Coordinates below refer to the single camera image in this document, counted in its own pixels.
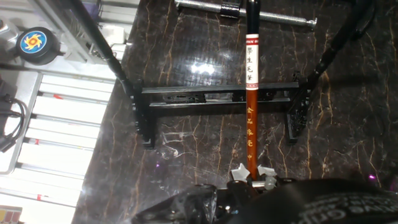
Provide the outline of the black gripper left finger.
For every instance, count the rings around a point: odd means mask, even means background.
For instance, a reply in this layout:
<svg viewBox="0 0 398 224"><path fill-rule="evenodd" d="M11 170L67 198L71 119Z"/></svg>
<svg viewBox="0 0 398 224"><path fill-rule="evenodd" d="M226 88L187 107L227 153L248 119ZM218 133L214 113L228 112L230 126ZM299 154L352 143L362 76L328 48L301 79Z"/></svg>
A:
<svg viewBox="0 0 398 224"><path fill-rule="evenodd" d="M251 173L246 167L240 163L237 169L233 169L230 172L231 181L227 183L228 190L234 194L248 194L248 188L251 183Z"/></svg>

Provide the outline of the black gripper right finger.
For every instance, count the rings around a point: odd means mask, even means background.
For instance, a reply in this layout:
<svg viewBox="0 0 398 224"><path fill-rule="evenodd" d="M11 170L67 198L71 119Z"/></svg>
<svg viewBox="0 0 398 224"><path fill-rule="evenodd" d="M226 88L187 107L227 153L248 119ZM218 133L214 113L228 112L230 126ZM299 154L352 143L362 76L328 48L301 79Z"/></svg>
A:
<svg viewBox="0 0 398 224"><path fill-rule="evenodd" d="M259 180L253 181L255 189L272 190L277 185L277 174L273 168L258 166Z"/></svg>

